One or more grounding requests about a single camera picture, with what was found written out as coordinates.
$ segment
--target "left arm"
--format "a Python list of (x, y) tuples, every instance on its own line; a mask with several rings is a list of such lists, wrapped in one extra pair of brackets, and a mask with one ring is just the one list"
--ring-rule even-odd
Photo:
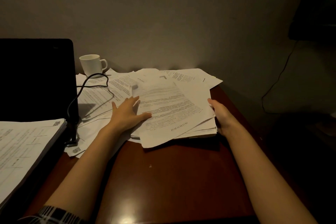
[(132, 108), (138, 99), (126, 99), (118, 108), (112, 102), (111, 121), (99, 131), (45, 205), (64, 209), (86, 221), (90, 219), (107, 162), (118, 137), (152, 116), (150, 113), (135, 115)]

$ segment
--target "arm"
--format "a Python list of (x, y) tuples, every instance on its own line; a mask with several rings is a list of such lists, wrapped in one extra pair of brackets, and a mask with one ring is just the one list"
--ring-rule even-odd
[(253, 137), (228, 109), (208, 99), (243, 176), (253, 209), (262, 224), (317, 223)]
[(133, 105), (139, 97), (126, 99), (118, 108), (112, 102), (111, 121), (77, 161), (45, 205), (55, 206), (89, 220), (111, 151), (122, 132), (150, 118), (150, 113), (135, 115)]

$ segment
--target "black laptop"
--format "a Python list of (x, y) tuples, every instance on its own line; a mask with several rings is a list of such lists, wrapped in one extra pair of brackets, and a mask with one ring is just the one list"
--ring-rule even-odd
[[(0, 39), (0, 120), (39, 121), (64, 118), (77, 124), (76, 74), (70, 39)], [(21, 217), (73, 136), (66, 129), (32, 174), (1, 209), (0, 223)]]

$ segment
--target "desk surface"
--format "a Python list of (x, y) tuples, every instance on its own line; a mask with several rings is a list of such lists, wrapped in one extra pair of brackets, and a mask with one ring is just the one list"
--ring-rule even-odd
[[(256, 134), (219, 86), (213, 99)], [(76, 163), (65, 153), (40, 188), (25, 216), (36, 213)], [(155, 150), (126, 142), (111, 168), (98, 223), (167, 223), (254, 215), (226, 140), (173, 140)]]

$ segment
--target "laptop lid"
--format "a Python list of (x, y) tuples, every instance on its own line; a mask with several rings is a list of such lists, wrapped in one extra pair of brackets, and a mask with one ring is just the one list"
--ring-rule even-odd
[(73, 43), (70, 39), (0, 39), (0, 120), (65, 118), (77, 124)]

